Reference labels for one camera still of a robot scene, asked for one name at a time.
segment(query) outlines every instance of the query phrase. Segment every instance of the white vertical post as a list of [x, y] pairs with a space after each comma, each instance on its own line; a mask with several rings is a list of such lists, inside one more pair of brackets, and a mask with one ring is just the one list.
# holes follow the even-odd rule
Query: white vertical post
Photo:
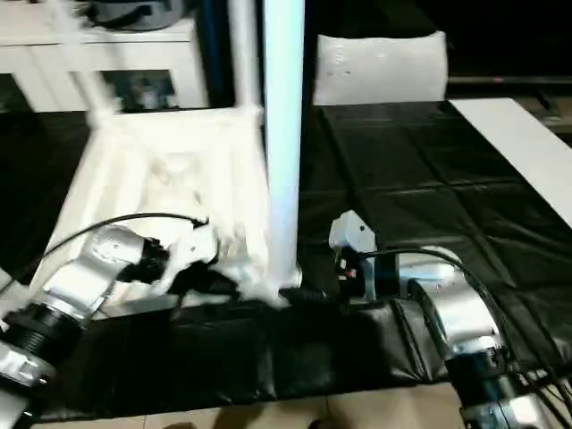
[[304, 0], [265, 0], [266, 151], [270, 187], [269, 281], [299, 278], [296, 266]]
[[103, 78], [89, 64], [81, 43], [80, 25], [72, 16], [71, 5], [64, 0], [47, 0], [47, 4], [54, 14], [58, 32], [62, 33], [63, 55], [71, 70], [77, 72], [87, 99], [88, 122], [97, 127], [114, 115], [112, 100], [107, 95]]
[[260, 105], [255, 0], [229, 0], [236, 104]]

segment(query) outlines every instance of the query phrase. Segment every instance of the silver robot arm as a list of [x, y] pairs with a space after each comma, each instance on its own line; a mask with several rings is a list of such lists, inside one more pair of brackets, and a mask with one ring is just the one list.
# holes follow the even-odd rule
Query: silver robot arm
[[[198, 242], [193, 237], [186, 240], [194, 251], [189, 252], [189, 264], [216, 256], [215, 235], [204, 234], [204, 228], [212, 227], [204, 225], [191, 233]], [[101, 228], [36, 297], [4, 318], [8, 328], [0, 337], [0, 429], [33, 424], [33, 398], [73, 352], [115, 282], [158, 280], [168, 259], [169, 252], [158, 240], [121, 226]]]
[[[358, 266], [355, 261], [361, 260], [359, 253], [364, 251], [364, 243], [374, 249], [374, 233], [357, 214], [347, 212], [334, 221], [330, 237], [336, 254], [345, 253], [341, 260], [343, 275], [339, 280], [353, 288], [354, 279], [359, 276], [350, 279], [350, 272], [356, 270], [348, 270], [346, 264], [353, 259], [353, 266]], [[332, 237], [344, 240], [332, 240]], [[457, 258], [447, 249], [428, 249]], [[552, 429], [537, 396], [521, 393], [501, 331], [464, 274], [443, 259], [428, 255], [398, 255], [392, 266], [397, 271], [401, 295], [412, 296], [421, 304], [425, 324], [460, 398], [460, 414], [465, 426], [470, 429]], [[374, 266], [364, 269], [362, 277], [366, 283], [371, 279], [368, 274], [373, 272]]]

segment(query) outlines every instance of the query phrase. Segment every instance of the black cable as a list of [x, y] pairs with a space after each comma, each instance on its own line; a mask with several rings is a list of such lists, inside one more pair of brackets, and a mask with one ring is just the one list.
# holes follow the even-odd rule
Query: black cable
[[27, 273], [29, 273], [31, 270], [33, 270], [35, 267], [38, 266], [38, 264], [46, 257], [49, 257], [52, 253], [54, 253], [56, 250], [58, 250], [59, 248], [62, 248], [63, 246], [65, 246], [66, 244], [68, 244], [70, 241], [73, 241], [75, 239], [77, 239], [78, 237], [80, 237], [83, 234], [86, 234], [88, 232], [94, 231], [94, 230], [98, 230], [99, 228], [102, 228], [104, 226], [110, 225], [112, 223], [118, 223], [118, 222], [124, 222], [124, 221], [130, 221], [133, 219], [147, 219], [147, 218], [152, 218], [152, 217], [162, 217], [162, 218], [169, 218], [169, 219], [181, 219], [183, 221], [189, 221], [191, 222], [195, 227], [198, 226], [202, 226], [203, 223], [198, 221], [197, 219], [193, 219], [192, 217], [189, 216], [185, 216], [184, 214], [174, 214], [174, 213], [136, 213], [136, 214], [126, 214], [123, 216], [117, 216], [117, 217], [112, 217], [109, 219], [105, 219], [104, 221], [101, 222], [97, 222], [97, 223], [93, 223], [90, 226], [87, 226], [77, 232], [74, 232], [72, 235], [68, 236], [67, 238], [61, 240], [60, 242], [58, 242], [57, 244], [53, 245], [50, 249], [48, 249], [46, 251], [46, 253], [40, 254], [37, 257], [35, 257], [30, 263], [28, 263], [27, 265], [25, 265], [16, 275], [14, 275], [14, 277], [12, 279], [10, 279], [10, 281], [8, 281], [4, 287], [2, 289], [0, 289], [0, 297], [5, 294], [8, 289], [10, 288], [10, 286], [12, 285], [12, 283], [18, 281], [20, 278], [22, 278], [24, 275], [26, 275]]
[[572, 425], [562, 415], [562, 413], [560, 413], [560, 411], [556, 408], [556, 406], [552, 403], [552, 401], [548, 399], [548, 397], [544, 394], [543, 390], [536, 383], [536, 380], [533, 380], [533, 378], [528, 373], [522, 373], [521, 375], [526, 380], [530, 390], [533, 391], [536, 396], [538, 396], [538, 398], [543, 402], [546, 408], [549, 409], [549, 411], [556, 417], [556, 419], [562, 425], [562, 427], [566, 429], [572, 429]]
[[537, 359], [538, 363], [541, 365], [542, 369], [548, 374], [550, 377], [551, 383], [556, 386], [556, 389], [559, 391], [560, 395], [562, 395], [562, 399], [566, 405], [566, 409], [570, 416], [572, 416], [572, 399], [567, 395], [564, 386], [554, 369], [546, 362], [542, 354], [536, 349], [534, 344], [530, 341], [528, 336], [526, 335], [525, 330], [522, 328], [518, 320], [507, 310], [507, 308], [502, 304], [502, 301], [498, 300], [494, 295], [488, 290], [488, 288], [484, 285], [484, 283], [468, 268], [465, 267], [462, 263], [460, 263], [454, 257], [450, 257], [449, 255], [440, 252], [438, 250], [431, 250], [427, 248], [391, 248], [385, 250], [376, 250], [373, 252], [366, 252], [361, 253], [360, 257], [362, 259], [368, 259], [370, 257], [379, 257], [379, 256], [387, 256], [387, 255], [429, 255], [432, 257], [438, 257], [441, 260], [448, 262], [449, 264], [457, 267], [465, 276], [473, 279], [476, 292], [483, 298], [485, 304], [490, 306], [490, 309], [493, 313], [496, 313], [496, 319], [501, 320], [502, 323], [499, 324], [500, 333], [503, 336], [503, 340], [507, 342], [507, 346], [509, 348], [510, 353], [514, 357], [517, 358], [515, 354], [514, 347], [509, 344], [509, 336], [506, 329], [506, 324], [504, 323], [504, 316], [506, 316], [513, 326], [517, 329], [518, 334], [523, 339], [526, 347], [533, 353], [534, 357]]
[[[534, 371], [534, 374], [536, 375], [536, 378], [534, 379], [534, 382], [537, 382], [538, 380], [540, 380], [542, 378], [542, 376], [540, 374], [538, 374], [538, 371]], [[560, 402], [564, 403], [564, 399], [562, 399], [562, 397], [560, 397], [558, 395], [558, 393], [556, 393], [555, 391], [552, 391], [551, 389], [551, 385], [547, 385], [544, 387], [544, 389], [546, 389], [546, 391], [556, 400], [559, 400]]]

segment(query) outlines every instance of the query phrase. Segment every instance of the table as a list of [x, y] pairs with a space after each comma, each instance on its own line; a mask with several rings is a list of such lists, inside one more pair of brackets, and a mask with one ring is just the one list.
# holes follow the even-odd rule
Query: table
[[[564, 143], [510, 100], [316, 108], [302, 145], [304, 286], [336, 287], [327, 233], [332, 219], [353, 208], [385, 244], [436, 244], [460, 255], [544, 356], [566, 370], [569, 157]], [[379, 302], [345, 312], [278, 312], [246, 302], [187, 308], [175, 320], [164, 311], [94, 323], [52, 386], [43, 418], [133, 416], [446, 379], [418, 305], [382, 291]], [[517, 354], [534, 367], [512, 333]]]

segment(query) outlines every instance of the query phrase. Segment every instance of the black mat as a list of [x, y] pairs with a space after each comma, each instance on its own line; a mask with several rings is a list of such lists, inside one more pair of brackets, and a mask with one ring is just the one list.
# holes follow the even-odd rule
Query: black mat
[[[336, 288], [325, 243], [332, 219], [353, 208], [385, 244], [455, 251], [521, 316], [547, 359], [560, 369], [569, 364], [572, 231], [452, 106], [323, 108], [307, 125], [299, 207], [305, 287]], [[133, 416], [446, 378], [418, 305], [406, 300], [388, 297], [343, 312], [242, 303], [170, 317], [93, 323], [52, 387], [44, 419]], [[546, 330], [552, 341], [543, 339]], [[512, 337], [521, 359], [534, 366]]]
[[0, 130], [0, 267], [16, 275], [46, 248], [89, 130], [79, 112], [0, 114]]

